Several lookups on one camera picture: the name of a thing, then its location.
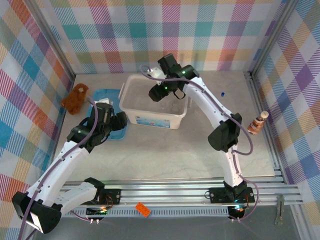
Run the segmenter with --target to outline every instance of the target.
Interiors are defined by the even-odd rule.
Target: brown teddy bear
[[[85,102],[88,89],[89,88],[85,84],[77,84],[68,96],[62,99],[61,107],[67,109],[71,115],[79,113]]]

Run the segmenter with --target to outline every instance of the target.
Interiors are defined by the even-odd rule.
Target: gray floor
[[[63,218],[50,233],[34,240],[298,240],[294,218],[285,207],[283,225],[274,224],[276,206],[260,206],[241,223],[222,217],[112,218],[110,224],[93,224],[77,218]]]

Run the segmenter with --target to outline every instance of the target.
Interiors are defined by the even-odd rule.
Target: blue tray
[[[121,109],[119,107],[120,99],[118,98],[119,93],[120,93],[120,89],[98,89],[97,91],[94,92],[92,98],[94,101],[99,101],[101,99],[108,98],[111,102],[113,102],[112,106],[114,109],[114,113],[117,114],[121,112]],[[86,113],[87,117],[90,116],[91,109],[92,109],[92,106],[90,105],[88,112]],[[112,131],[107,140],[122,140],[126,135],[126,131],[127,131],[127,127],[118,131]]]

